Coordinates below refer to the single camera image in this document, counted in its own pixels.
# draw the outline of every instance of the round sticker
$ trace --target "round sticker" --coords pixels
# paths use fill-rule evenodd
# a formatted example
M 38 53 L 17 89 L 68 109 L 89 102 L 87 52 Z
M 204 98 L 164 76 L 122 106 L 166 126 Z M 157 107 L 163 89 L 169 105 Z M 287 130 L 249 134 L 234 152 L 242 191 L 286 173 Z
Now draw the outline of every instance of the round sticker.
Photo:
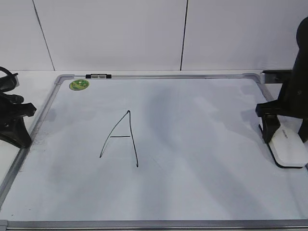
M 77 79 L 70 83 L 69 88 L 72 90 L 84 90 L 89 86 L 89 82 L 84 79 Z

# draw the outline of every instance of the black marker drawing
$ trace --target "black marker drawing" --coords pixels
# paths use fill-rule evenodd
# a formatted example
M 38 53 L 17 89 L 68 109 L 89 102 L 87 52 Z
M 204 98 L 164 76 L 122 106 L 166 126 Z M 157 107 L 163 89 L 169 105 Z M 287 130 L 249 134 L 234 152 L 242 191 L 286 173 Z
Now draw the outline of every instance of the black marker drawing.
M 124 119 L 124 117 L 129 114 L 129 128 L 130 128 L 130 136 L 131 136 L 131 139 L 133 141 L 133 146 L 134 146 L 134 151 L 135 151 L 135 156 L 136 156 L 136 166 L 138 167 L 139 166 L 139 163 L 138 163 L 138 157 L 137 157 L 137 151 L 136 151 L 136 146 L 135 146 L 135 141 L 134 141 L 134 137 L 133 137 L 133 132 L 131 130 L 131 121 L 130 121 L 130 110 L 128 110 L 125 115 L 117 122 L 117 124 L 113 127 L 113 129 L 111 130 L 111 132 L 109 133 L 109 135 L 107 136 L 107 139 L 105 140 L 105 143 L 103 145 L 103 148 L 102 148 L 102 151 L 101 151 L 101 154 L 100 154 L 100 158 L 102 157 L 104 151 L 105 151 L 105 146 L 106 146 L 106 143 L 107 143 L 107 140 L 112 137 L 112 138 L 120 138 L 120 137 L 130 137 L 130 136 L 110 136 L 111 133 L 114 131 L 114 129 L 117 127 L 117 125 L 122 121 L 122 119 Z

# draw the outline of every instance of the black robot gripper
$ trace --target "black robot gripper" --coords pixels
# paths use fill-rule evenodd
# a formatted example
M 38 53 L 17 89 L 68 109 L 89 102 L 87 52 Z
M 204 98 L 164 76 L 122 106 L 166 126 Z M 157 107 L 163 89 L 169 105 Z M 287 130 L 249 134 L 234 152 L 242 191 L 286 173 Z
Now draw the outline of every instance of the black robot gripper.
M 17 75 L 4 67 L 0 71 L 6 74 L 0 77 L 0 140 L 8 142 L 18 148 L 31 145 L 31 138 L 26 130 L 24 116 L 34 115 L 36 108 L 31 103 L 24 103 L 20 95 L 8 95 L 5 92 L 17 87 Z
M 308 140 L 308 17 L 300 23 L 296 41 L 299 50 L 292 70 L 263 72 L 275 74 L 283 82 L 277 100 L 256 106 L 257 116 L 262 118 L 265 143 L 270 142 L 280 127 L 277 115 L 303 119 L 298 135 L 303 142 Z

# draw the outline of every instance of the whiteboard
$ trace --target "whiteboard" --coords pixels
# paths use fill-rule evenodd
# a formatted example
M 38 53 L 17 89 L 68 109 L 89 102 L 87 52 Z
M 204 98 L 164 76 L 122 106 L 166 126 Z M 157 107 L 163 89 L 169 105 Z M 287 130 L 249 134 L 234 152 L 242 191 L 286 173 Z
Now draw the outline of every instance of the whiteboard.
M 61 85 L 4 201 L 8 220 L 245 220 L 308 216 L 308 174 L 278 168 L 250 79 L 90 79 Z M 131 138 L 110 138 L 131 111 Z M 128 117 L 114 136 L 130 135 Z

